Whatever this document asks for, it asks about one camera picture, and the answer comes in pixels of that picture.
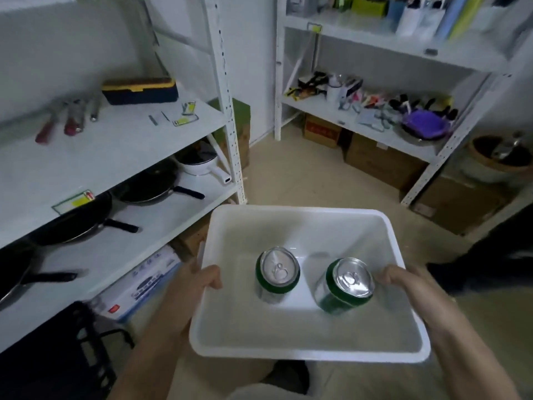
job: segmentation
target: purple bowl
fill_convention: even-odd
[[[450,122],[434,112],[419,109],[403,117],[402,127],[416,138],[437,140],[448,134]]]

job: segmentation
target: white box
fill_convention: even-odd
[[[298,259],[296,288],[277,305],[254,292],[257,257],[283,246]],[[206,289],[192,319],[203,356],[317,361],[422,362],[430,341],[404,291],[377,285],[369,302],[341,316],[322,311],[312,290],[336,258],[356,257],[376,272],[404,268],[389,219],[365,209],[224,205],[211,216],[203,267],[218,264],[223,289]]]
[[[170,246],[165,245],[100,292],[90,301],[90,307],[100,316],[125,322],[179,265],[180,258]]]

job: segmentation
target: white plastic bin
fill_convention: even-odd
[[[254,291],[257,257],[283,246],[300,262],[300,282],[281,304]],[[403,260],[389,219],[365,209],[224,205],[211,216],[203,267],[218,264],[223,289],[207,289],[190,343],[203,356],[352,362],[422,362],[425,326],[405,293],[377,285],[374,297],[341,316],[311,292],[336,258],[356,257],[372,272]]]

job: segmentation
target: can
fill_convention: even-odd
[[[320,277],[313,298],[323,311],[339,315],[368,302],[374,289],[374,279],[364,262],[340,258]]]
[[[300,264],[286,248],[274,247],[263,252],[255,264],[257,296],[276,304],[294,289],[300,280]]]

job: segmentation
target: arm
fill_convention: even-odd
[[[187,324],[202,298],[203,289],[222,287],[220,269],[211,265],[193,274],[185,264],[167,288],[109,400],[166,400],[177,359],[187,342]]]
[[[405,289],[411,305],[426,323],[453,399],[520,400],[492,351],[426,269],[411,273],[390,266],[377,279]]]

